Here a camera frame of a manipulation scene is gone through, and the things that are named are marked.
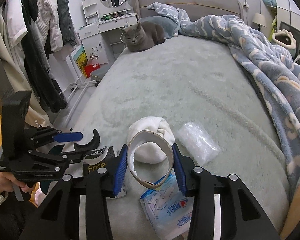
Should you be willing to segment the left hand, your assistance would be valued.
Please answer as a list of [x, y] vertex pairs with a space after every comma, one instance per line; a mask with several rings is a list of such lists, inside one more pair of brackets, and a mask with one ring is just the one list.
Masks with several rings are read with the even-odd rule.
[[14, 185], [17, 185], [26, 193], [32, 192], [36, 187], [35, 185], [33, 187], [28, 187], [26, 183], [18, 181], [10, 172], [0, 172], [0, 193], [3, 193], [4, 191], [13, 192]]

